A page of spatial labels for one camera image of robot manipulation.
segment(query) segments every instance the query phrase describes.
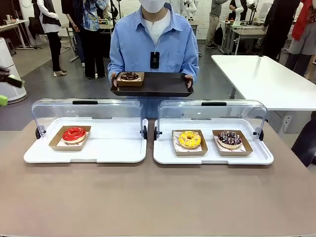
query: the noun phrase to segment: shirt pocket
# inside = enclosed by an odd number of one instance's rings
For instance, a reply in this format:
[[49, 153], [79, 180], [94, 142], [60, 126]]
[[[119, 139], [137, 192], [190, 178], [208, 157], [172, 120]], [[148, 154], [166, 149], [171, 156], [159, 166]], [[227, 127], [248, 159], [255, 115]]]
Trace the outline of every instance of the shirt pocket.
[[170, 52], [168, 55], [167, 70], [169, 72], [178, 73], [181, 70], [181, 66], [184, 59], [184, 53]]

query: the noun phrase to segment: blue shirt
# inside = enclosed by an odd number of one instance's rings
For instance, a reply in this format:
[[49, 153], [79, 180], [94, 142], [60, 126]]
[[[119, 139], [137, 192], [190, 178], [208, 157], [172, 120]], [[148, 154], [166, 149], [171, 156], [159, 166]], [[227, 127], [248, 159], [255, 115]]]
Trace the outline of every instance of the blue shirt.
[[100, 28], [96, 6], [104, 10], [107, 0], [83, 0], [83, 28], [86, 30], [97, 31]]
[[146, 28], [141, 7], [138, 11], [120, 19], [112, 33], [109, 80], [111, 73], [126, 72], [170, 72], [198, 74], [197, 38], [187, 19], [174, 13], [171, 5], [171, 23], [159, 38], [156, 52], [160, 53], [159, 68], [150, 68], [150, 53], [155, 44]]

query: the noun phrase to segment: black badge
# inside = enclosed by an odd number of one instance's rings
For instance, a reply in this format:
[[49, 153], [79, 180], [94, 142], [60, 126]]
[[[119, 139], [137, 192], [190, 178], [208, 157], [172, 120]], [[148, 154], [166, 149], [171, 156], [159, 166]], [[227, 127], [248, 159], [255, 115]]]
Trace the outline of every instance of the black badge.
[[159, 68], [159, 52], [150, 52], [150, 68], [158, 69]]

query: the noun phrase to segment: stool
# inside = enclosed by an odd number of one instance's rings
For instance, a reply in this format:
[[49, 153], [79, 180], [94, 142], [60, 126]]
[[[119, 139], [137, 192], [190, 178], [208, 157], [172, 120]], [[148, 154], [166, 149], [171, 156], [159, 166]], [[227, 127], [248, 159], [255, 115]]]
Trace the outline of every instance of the stool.
[[16, 54], [16, 51], [15, 51], [15, 48], [11, 42], [11, 40], [9, 38], [6, 38], [4, 39], [5, 40], [5, 43], [6, 43], [6, 46], [8, 47], [9, 51], [10, 51], [10, 54], [11, 56], [13, 56], [14, 54]]

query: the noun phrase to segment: donut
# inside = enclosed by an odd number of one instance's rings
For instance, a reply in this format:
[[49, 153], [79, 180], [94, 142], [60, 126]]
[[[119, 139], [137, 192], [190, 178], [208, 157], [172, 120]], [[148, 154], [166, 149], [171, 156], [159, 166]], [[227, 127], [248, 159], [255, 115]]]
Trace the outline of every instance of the donut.
[[132, 72], [122, 73], [120, 75], [120, 79], [121, 80], [136, 80], [138, 79], [138, 75]]
[[236, 149], [242, 144], [241, 137], [232, 131], [221, 131], [218, 135], [218, 142], [228, 149]]
[[81, 142], [86, 136], [86, 131], [82, 127], [68, 128], [63, 134], [63, 140], [67, 144], [75, 144]]
[[179, 143], [184, 148], [194, 149], [201, 144], [201, 136], [197, 132], [184, 131], [179, 136]]

